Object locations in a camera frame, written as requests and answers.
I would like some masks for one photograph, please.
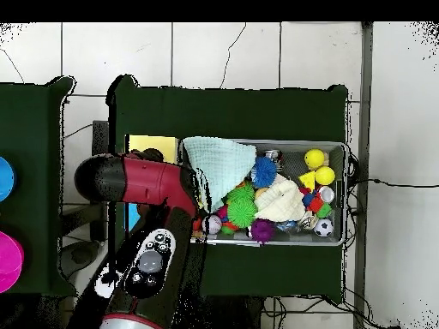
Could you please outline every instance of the gray button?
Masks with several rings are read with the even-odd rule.
[[[155,250],[149,250],[141,255],[139,259],[139,270],[152,273],[159,272],[162,267],[162,257]]]

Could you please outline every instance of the green spiky ball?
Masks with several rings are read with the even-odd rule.
[[[245,182],[243,187],[234,188],[227,195],[227,204],[231,204],[236,200],[255,200],[255,190],[249,182]]]
[[[256,204],[248,199],[235,200],[227,208],[229,221],[240,228],[249,227],[255,220],[256,212]]]

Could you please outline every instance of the gray plastic bin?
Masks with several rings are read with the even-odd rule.
[[[285,166],[280,173],[291,178],[299,187],[302,183],[298,176],[309,170],[304,163],[305,153],[313,148],[321,149],[329,154],[329,166],[334,170],[335,180],[329,185],[335,192],[335,198],[331,203],[333,211],[330,218],[334,223],[334,233],[329,237],[319,237],[314,231],[305,231],[295,235],[289,235],[281,230],[276,234],[270,245],[302,245],[302,246],[338,246],[346,239],[347,219],[347,174],[348,174],[348,148],[345,144],[331,141],[271,141],[271,140],[245,140],[235,139],[241,144],[254,145],[258,155],[263,156],[267,150],[281,150]],[[249,239],[244,231],[237,231],[234,235],[219,233],[209,235],[209,243],[233,243],[239,245],[259,246],[258,242]]]

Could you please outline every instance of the blue bin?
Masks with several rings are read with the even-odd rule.
[[[0,157],[0,202],[4,201],[14,188],[15,174],[10,164]]]

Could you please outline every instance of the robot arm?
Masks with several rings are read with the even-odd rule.
[[[97,155],[78,167],[75,186],[88,200],[150,210],[117,251],[116,275],[105,260],[67,329],[170,329],[196,214],[195,183],[191,170],[138,153]]]

